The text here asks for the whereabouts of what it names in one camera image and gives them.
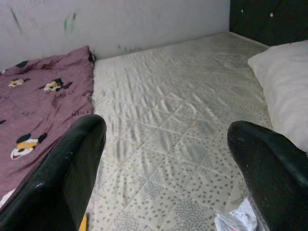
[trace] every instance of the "mattress cover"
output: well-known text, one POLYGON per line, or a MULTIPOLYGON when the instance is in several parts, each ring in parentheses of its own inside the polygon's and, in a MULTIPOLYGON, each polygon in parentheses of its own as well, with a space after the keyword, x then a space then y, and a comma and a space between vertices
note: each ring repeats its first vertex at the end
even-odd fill
POLYGON ((96 62, 92 99, 107 141, 89 230, 216 230, 215 213, 248 194, 229 125, 271 127, 247 65, 264 50, 223 33, 96 62))

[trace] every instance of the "black leather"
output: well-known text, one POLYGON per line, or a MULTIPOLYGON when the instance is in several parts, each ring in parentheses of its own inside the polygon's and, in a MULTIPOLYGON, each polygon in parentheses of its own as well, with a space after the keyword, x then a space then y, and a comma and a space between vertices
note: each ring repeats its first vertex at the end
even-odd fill
POLYGON ((228 130, 230 152, 271 231, 308 231, 308 157, 286 137, 244 121, 228 130))
POLYGON ((230 31, 266 45, 308 39, 307 0, 231 0, 230 31))
POLYGON ((106 123, 74 123, 0 211, 1 231, 77 231, 96 179, 106 123))

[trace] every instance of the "pillow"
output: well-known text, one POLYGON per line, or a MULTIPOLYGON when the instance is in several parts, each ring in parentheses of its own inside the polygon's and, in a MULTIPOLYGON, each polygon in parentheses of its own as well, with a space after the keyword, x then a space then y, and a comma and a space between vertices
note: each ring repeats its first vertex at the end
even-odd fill
POLYGON ((248 60, 273 130, 308 152, 308 40, 274 46, 248 60))

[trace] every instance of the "mattress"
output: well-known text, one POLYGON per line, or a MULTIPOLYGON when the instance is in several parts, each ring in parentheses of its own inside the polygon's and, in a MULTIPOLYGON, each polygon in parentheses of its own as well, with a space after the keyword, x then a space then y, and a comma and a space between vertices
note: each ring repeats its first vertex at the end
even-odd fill
POLYGON ((215 231, 247 196, 227 147, 231 122, 270 128, 247 59, 266 48, 231 33, 97 61, 94 112, 107 141, 88 206, 93 231, 215 231))

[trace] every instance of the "black armrest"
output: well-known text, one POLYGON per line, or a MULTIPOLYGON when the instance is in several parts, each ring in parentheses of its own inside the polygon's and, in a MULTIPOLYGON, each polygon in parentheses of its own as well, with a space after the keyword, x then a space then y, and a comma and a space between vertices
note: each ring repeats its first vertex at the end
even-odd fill
POLYGON ((1 231, 78 230, 106 139, 98 115, 74 123, 0 211, 1 231))
POLYGON ((286 137, 237 121, 228 146, 271 231, 308 230, 308 157, 286 137))

